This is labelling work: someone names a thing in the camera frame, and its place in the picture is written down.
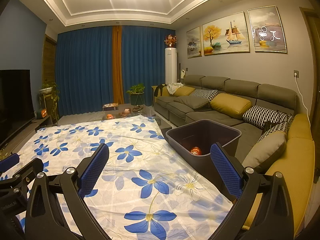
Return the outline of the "mustard cushion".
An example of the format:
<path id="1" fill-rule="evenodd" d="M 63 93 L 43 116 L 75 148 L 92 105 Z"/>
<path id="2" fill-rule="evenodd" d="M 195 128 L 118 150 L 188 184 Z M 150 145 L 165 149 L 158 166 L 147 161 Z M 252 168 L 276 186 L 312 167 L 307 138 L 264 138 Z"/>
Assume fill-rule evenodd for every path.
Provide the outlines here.
<path id="1" fill-rule="evenodd" d="M 195 90 L 194 87 L 182 86 L 174 93 L 175 97 L 189 96 Z"/>
<path id="2" fill-rule="evenodd" d="M 210 106 L 213 110 L 241 120 L 244 113 L 252 107 L 252 102 L 238 96 L 221 93 L 213 98 Z"/>

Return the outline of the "dark coffee table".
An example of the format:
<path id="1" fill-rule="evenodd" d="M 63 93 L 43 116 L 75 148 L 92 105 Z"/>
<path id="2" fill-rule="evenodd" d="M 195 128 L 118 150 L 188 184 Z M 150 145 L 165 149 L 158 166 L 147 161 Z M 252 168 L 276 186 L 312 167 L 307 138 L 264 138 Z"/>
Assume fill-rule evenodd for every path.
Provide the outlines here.
<path id="1" fill-rule="evenodd" d="M 152 107 L 146 105 L 133 106 L 128 104 L 108 103 L 103 105 L 103 120 L 119 119 L 142 115 L 148 118 L 149 121 L 157 122 L 160 129 L 165 131 L 172 129 L 172 126 L 163 118 L 161 118 Z"/>

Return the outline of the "flower decoration on conditioner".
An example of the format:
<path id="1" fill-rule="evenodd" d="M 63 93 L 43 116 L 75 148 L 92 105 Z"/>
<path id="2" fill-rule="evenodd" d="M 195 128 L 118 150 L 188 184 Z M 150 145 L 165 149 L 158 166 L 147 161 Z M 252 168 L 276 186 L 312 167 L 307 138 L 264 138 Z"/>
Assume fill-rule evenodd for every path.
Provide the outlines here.
<path id="1" fill-rule="evenodd" d="M 164 43 L 167 47 L 169 48 L 174 48 L 176 46 L 176 43 L 177 43 L 177 38 L 176 38 L 176 35 L 168 35 L 165 40 L 164 40 Z"/>

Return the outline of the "red gold paper cup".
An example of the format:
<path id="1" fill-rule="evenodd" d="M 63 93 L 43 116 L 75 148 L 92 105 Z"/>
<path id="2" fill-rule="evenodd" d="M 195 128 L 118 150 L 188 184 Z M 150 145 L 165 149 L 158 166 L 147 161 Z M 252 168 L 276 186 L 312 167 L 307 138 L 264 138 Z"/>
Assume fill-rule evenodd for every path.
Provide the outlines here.
<path id="1" fill-rule="evenodd" d="M 193 147 L 191 150 L 190 150 L 190 153 L 193 154 L 193 155 L 202 155 L 202 151 L 199 147 Z"/>

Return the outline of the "far mustard cushion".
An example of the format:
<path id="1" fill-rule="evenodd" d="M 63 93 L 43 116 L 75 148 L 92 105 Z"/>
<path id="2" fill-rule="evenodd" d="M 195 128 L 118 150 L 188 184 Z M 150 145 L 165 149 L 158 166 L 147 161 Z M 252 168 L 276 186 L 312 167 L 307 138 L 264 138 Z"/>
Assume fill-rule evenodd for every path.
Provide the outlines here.
<path id="1" fill-rule="evenodd" d="M 195 90 L 194 87 L 182 86 L 174 93 L 175 97 L 189 96 Z"/>

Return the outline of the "patterned black white cushion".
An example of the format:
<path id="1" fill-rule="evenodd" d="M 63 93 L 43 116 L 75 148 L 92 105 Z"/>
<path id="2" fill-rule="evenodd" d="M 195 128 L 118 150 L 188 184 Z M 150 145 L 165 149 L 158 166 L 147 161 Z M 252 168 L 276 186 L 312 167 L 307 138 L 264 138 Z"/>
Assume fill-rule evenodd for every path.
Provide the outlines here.
<path id="1" fill-rule="evenodd" d="M 261 106 L 252 106 L 245 111 L 242 118 L 245 122 L 252 124 L 259 129 L 263 129 L 266 122 L 270 122 L 272 124 L 291 122 L 293 115 Z"/>

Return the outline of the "white standing air conditioner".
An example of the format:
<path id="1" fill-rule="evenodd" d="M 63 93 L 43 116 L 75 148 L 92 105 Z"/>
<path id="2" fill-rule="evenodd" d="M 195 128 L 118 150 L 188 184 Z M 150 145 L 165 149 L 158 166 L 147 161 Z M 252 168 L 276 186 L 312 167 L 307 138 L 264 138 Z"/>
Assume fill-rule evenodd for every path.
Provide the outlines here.
<path id="1" fill-rule="evenodd" d="M 177 49 L 165 48 L 165 83 L 177 82 Z"/>

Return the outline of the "plant on stand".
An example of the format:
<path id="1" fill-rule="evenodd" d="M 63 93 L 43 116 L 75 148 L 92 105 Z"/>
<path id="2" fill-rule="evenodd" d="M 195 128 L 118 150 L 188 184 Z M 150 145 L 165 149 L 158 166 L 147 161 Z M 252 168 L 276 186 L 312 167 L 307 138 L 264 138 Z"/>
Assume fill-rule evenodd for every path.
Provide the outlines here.
<path id="1" fill-rule="evenodd" d="M 42 108 L 45 108 L 47 114 L 52 117 L 54 124 L 59 121 L 58 102 L 60 91 L 57 84 L 53 81 L 45 80 L 39 90 L 39 102 Z"/>

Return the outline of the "far patterned cushion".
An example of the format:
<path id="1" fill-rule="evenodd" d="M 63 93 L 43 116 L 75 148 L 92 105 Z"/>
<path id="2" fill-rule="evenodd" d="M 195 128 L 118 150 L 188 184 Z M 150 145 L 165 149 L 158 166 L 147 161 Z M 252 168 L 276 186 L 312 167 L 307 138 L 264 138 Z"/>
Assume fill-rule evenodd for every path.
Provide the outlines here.
<path id="1" fill-rule="evenodd" d="M 203 99 L 207 99 L 208 102 L 211 102 L 213 98 L 218 95 L 218 90 L 216 89 L 195 89 L 190 96 L 195 96 Z"/>

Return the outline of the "right framed painting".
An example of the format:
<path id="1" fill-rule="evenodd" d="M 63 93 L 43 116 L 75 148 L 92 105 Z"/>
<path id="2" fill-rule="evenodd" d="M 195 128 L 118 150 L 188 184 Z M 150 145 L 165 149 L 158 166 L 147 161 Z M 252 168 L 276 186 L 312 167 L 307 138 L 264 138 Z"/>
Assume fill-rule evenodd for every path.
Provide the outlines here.
<path id="1" fill-rule="evenodd" d="M 275 5 L 248 11 L 255 52 L 287 53 L 278 8 Z"/>

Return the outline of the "dark grey trash bin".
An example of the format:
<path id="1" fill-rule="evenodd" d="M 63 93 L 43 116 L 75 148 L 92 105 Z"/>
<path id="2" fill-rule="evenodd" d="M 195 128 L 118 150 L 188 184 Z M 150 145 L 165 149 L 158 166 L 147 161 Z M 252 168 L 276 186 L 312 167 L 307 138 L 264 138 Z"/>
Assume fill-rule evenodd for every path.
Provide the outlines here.
<path id="1" fill-rule="evenodd" d="M 200 175 L 214 184 L 227 198 L 232 199 L 211 158 L 210 148 L 218 142 L 230 156 L 235 156 L 242 132 L 212 120 L 199 120 L 166 132 L 170 146 Z M 199 147 L 202 155 L 190 150 Z"/>

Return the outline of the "left small painting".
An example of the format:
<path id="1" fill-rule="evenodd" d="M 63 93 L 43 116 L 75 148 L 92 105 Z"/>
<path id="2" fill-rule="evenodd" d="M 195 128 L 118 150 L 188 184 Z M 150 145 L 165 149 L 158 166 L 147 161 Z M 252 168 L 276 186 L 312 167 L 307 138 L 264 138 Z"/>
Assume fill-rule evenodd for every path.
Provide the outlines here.
<path id="1" fill-rule="evenodd" d="M 187 58 L 200 57 L 202 55 L 201 47 L 201 28 L 196 27 L 186 32 L 187 36 Z"/>

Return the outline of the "tv cabinet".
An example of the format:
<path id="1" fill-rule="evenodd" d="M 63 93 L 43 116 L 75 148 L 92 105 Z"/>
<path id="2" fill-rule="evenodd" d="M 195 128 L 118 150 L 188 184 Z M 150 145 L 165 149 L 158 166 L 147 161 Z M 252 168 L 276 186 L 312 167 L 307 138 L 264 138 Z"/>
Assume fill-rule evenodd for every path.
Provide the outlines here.
<path id="1" fill-rule="evenodd" d="M 18 153 L 28 140 L 36 134 L 37 130 L 43 127 L 52 126 L 53 121 L 50 115 L 43 119 L 34 119 L 25 127 L 20 129 L 2 148 L 1 159 L 5 159 L 12 153 Z"/>

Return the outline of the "tree and ship painting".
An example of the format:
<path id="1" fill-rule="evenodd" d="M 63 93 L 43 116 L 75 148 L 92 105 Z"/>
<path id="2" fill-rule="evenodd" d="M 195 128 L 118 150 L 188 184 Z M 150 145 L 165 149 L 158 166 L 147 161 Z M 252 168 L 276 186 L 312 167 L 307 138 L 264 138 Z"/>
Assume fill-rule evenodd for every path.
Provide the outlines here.
<path id="1" fill-rule="evenodd" d="M 203 54 L 249 53 L 247 23 L 243 11 L 202 25 Z"/>

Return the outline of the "black television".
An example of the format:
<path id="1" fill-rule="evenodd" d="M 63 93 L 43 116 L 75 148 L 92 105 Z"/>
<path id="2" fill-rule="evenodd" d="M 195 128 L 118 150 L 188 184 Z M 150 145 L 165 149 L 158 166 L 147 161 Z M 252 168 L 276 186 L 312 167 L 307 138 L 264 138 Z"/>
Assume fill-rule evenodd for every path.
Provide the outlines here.
<path id="1" fill-rule="evenodd" d="M 1 145 L 35 118 L 30 71 L 1 70 Z"/>

